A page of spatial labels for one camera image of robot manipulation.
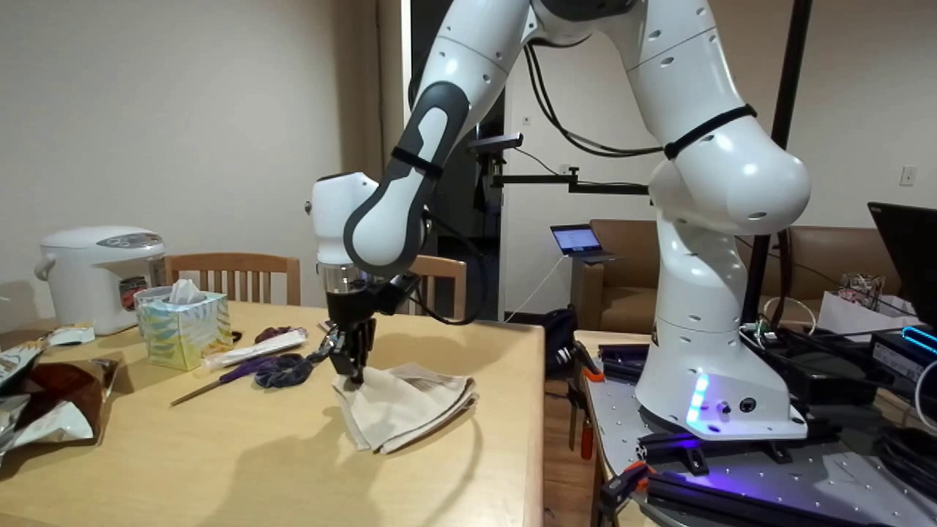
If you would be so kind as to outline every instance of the computer monitor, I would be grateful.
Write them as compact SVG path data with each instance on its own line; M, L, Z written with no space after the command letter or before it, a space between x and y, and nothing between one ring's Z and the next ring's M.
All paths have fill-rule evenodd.
M918 320L937 332L937 206L871 203Z
M601 259L607 254L591 225L552 225L553 241L568 259Z

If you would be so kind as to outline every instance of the box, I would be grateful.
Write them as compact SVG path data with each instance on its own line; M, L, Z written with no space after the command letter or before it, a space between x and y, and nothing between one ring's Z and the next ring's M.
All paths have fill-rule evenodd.
M206 354L231 349L228 300L196 294L171 301L171 287L139 294L139 328L147 357L171 369L196 369Z

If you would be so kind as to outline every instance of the white container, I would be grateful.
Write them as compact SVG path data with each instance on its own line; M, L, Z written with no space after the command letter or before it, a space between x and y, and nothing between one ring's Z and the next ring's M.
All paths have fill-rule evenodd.
M133 328L136 294L158 284L164 241L136 225L57 231L42 243L36 276L49 282L57 322L98 333Z

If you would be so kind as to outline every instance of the chair backrest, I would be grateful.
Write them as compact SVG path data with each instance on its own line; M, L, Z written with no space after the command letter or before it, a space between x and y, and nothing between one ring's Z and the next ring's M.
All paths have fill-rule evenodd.
M418 295L436 308L439 304L439 284L452 284L452 317L467 320L468 304L468 272L467 262L456 259L439 259L439 254L417 254L411 263L411 272L418 276Z
M273 304L276 276L284 278L288 304L298 304L301 276L297 259L259 253L166 254L164 278L193 278L199 291L226 294L231 301Z

